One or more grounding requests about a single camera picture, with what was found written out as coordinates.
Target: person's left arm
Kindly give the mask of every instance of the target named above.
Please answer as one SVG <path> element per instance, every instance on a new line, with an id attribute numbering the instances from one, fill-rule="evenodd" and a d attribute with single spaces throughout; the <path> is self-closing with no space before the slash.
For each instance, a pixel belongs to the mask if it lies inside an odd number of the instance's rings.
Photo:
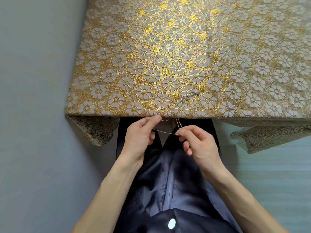
<path id="1" fill-rule="evenodd" d="M 143 118 L 128 127 L 119 158 L 71 233 L 114 231 L 130 186 L 142 167 L 145 150 L 155 138 L 152 129 L 161 120 L 161 116 Z"/>

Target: white wall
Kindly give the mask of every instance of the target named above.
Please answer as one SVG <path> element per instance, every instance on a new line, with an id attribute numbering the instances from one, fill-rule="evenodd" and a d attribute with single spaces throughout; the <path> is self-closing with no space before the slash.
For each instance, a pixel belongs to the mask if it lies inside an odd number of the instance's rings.
<path id="1" fill-rule="evenodd" d="M 1 233 L 70 232 L 113 163 L 63 112 L 86 7 L 0 0 Z"/>

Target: person's right hand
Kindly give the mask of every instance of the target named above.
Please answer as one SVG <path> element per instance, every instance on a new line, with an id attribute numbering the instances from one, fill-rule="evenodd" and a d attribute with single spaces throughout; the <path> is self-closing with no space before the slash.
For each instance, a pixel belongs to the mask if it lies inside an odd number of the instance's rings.
<path id="1" fill-rule="evenodd" d="M 205 180 L 217 178 L 226 168 L 218 154 L 214 137 L 203 129 L 195 126 L 185 126 L 176 132 L 187 155 L 193 156 Z"/>

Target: white button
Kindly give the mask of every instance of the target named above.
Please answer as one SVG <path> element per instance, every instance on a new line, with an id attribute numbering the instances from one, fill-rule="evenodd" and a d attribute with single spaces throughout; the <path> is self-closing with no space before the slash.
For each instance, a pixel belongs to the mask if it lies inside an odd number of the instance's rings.
<path id="1" fill-rule="evenodd" d="M 175 225 L 176 225 L 176 220 L 172 218 L 169 221 L 169 229 L 172 230 L 175 227 Z"/>

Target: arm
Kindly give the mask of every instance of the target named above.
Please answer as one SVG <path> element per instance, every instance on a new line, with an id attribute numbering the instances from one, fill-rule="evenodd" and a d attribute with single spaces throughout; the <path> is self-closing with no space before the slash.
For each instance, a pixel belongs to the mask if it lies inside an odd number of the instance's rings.
<path id="1" fill-rule="evenodd" d="M 142 167 L 145 150 L 155 138 L 152 129 L 161 120 L 161 116 L 143 118 L 128 127 L 119 158 L 71 233 L 114 231 L 127 193 Z"/>
<path id="2" fill-rule="evenodd" d="M 220 197 L 244 232 L 282 233 L 284 229 L 225 168 L 214 137 L 191 125 L 177 131 L 183 148 L 199 165 L 203 177 L 217 190 Z"/>

